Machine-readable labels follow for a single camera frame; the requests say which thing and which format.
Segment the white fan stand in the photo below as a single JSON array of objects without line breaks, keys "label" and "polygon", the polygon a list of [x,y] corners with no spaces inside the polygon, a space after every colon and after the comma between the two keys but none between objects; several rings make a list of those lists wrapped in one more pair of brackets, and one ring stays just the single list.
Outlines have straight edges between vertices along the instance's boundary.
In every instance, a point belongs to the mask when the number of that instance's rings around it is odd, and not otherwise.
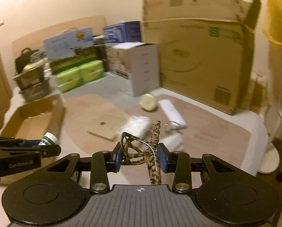
[{"label": "white fan stand", "polygon": [[263,175],[272,174],[280,164],[280,155],[273,141],[277,135],[280,136],[282,133],[282,48],[270,47],[268,66],[270,69],[268,90],[271,97],[271,108],[267,115],[266,128],[269,139],[258,171]]}]

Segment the light blue cow milk box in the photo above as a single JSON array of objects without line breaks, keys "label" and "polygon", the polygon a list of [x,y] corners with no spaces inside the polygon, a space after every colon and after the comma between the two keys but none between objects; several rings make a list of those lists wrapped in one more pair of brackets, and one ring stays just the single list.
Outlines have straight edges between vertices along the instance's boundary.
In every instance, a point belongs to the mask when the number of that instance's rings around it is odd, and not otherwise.
[{"label": "light blue cow milk box", "polygon": [[70,30],[43,40],[43,44],[48,59],[52,61],[72,58],[93,45],[92,28]]}]

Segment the green tissue pack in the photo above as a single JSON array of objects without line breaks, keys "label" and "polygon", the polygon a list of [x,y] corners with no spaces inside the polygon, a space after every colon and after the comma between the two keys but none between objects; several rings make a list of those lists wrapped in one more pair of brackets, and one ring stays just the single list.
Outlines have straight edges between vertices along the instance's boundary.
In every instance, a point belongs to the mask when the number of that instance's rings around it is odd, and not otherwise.
[{"label": "green tissue pack", "polygon": [[104,64],[101,60],[91,61],[78,66],[81,77],[85,83],[104,77]]},{"label": "green tissue pack", "polygon": [[77,67],[56,74],[55,78],[58,88],[62,93],[68,92],[84,84],[80,70]]}]

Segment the shallow open cardboard tray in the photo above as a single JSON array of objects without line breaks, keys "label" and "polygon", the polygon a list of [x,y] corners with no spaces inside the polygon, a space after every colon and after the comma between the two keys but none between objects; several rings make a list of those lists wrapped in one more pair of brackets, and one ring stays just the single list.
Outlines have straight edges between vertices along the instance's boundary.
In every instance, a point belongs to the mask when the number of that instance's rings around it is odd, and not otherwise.
[{"label": "shallow open cardboard tray", "polygon": [[32,101],[14,111],[0,135],[40,140],[49,132],[59,138],[65,112],[66,107],[60,94]]}]

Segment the white product box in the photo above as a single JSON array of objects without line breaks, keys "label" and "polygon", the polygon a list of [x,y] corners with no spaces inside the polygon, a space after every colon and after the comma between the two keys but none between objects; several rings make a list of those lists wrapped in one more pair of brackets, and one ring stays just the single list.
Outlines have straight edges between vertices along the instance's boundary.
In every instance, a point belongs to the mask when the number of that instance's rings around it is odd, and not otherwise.
[{"label": "white product box", "polygon": [[135,97],[159,88],[156,44],[120,43],[111,48],[111,54],[112,71],[118,77],[122,91]]}]

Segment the blue milk carton box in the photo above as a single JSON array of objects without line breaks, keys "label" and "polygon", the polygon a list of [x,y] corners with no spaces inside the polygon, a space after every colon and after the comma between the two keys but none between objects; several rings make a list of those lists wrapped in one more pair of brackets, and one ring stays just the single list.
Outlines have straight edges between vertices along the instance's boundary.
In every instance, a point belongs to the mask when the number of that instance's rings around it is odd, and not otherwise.
[{"label": "blue milk carton box", "polygon": [[103,27],[105,43],[141,42],[140,21],[124,22]]}]

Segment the cream round stone object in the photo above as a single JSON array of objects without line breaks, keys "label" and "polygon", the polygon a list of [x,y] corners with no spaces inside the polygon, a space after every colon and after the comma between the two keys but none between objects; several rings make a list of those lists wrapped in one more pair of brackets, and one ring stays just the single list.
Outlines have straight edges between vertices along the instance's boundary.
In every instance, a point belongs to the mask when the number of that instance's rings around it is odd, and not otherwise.
[{"label": "cream round stone object", "polygon": [[145,111],[152,112],[157,108],[158,104],[156,98],[153,95],[147,93],[140,97],[139,105]]}]

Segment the white green small bottle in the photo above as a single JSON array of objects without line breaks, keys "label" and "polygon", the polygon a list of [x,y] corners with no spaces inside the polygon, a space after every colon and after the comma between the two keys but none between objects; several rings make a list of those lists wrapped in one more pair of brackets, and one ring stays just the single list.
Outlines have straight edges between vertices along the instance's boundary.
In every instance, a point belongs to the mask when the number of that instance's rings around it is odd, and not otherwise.
[{"label": "white green small bottle", "polygon": [[45,133],[43,138],[40,140],[39,145],[59,145],[60,141],[58,138],[50,132]]}]

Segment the green tissue pack right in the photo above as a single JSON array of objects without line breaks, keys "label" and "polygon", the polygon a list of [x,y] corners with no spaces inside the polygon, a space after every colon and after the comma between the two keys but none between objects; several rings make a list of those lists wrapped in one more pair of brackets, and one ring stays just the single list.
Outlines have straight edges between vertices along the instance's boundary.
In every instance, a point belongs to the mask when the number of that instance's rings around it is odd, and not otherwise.
[{"label": "green tissue pack right", "polygon": [[81,77],[85,83],[104,77],[104,64],[101,60],[91,61],[78,66]]}]

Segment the lower dark food tray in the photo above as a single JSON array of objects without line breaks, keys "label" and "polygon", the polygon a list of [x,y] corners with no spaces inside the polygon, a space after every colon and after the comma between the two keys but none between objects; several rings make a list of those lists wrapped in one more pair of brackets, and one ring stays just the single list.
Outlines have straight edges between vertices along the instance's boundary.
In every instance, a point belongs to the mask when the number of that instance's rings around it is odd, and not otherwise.
[{"label": "lower dark food tray", "polygon": [[31,102],[41,99],[51,93],[49,81],[50,79],[47,77],[42,82],[33,85],[28,89],[21,90],[19,93],[23,97],[25,102]]}]

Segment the white square lidded container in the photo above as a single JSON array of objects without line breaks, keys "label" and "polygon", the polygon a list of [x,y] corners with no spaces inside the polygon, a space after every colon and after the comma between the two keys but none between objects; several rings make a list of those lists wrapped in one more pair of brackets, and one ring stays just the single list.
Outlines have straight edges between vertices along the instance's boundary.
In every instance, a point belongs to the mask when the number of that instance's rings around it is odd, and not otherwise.
[{"label": "white square lidded container", "polygon": [[173,135],[169,135],[161,140],[161,142],[166,146],[166,148],[173,152],[173,151],[183,151],[183,138],[180,133],[176,133]]}]

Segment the green tissue pack left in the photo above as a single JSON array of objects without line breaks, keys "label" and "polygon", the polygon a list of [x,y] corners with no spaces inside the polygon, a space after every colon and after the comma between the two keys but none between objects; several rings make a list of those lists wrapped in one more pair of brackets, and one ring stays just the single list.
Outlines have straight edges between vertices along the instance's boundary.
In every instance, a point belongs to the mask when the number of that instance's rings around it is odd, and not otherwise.
[{"label": "green tissue pack left", "polygon": [[56,74],[55,78],[58,88],[62,93],[68,92],[84,84],[80,70],[77,67]]}]

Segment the clear box of floss picks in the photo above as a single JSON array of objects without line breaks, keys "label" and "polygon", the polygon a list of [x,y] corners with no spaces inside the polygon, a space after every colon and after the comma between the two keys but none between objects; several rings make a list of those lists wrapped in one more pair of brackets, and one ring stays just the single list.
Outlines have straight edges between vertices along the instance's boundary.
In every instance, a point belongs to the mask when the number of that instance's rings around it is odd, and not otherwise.
[{"label": "clear box of floss picks", "polygon": [[145,116],[131,116],[127,122],[121,127],[120,134],[127,132],[139,138],[146,138],[151,128],[151,121],[149,117]]}]

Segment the large brown cardboard box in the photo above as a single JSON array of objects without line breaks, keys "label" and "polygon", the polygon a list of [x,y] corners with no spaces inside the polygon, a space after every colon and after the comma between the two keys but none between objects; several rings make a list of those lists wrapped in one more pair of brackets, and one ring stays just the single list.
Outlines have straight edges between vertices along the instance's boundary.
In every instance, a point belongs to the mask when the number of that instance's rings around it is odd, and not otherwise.
[{"label": "large brown cardboard box", "polygon": [[261,0],[142,0],[142,37],[156,44],[161,86],[234,114],[252,71]]}]

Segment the folded grey cloth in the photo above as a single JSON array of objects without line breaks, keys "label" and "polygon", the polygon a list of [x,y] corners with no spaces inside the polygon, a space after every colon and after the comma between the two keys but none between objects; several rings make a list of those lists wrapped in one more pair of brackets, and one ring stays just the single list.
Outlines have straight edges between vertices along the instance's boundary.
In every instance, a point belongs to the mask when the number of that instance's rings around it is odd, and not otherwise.
[{"label": "folded grey cloth", "polygon": [[47,57],[47,53],[45,49],[40,49],[38,51],[35,51],[30,55],[30,63],[36,63],[44,58]]}]

